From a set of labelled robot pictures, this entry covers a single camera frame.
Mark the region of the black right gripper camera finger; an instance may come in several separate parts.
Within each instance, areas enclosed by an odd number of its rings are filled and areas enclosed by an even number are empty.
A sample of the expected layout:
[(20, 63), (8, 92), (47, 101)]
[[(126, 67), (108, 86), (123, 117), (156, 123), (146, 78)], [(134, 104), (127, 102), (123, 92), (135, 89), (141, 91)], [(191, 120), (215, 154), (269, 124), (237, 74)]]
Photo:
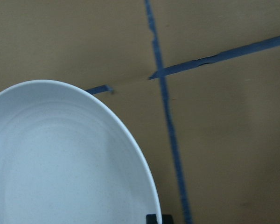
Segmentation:
[(174, 224), (170, 214), (163, 214), (160, 208), (151, 208), (146, 211), (146, 224)]

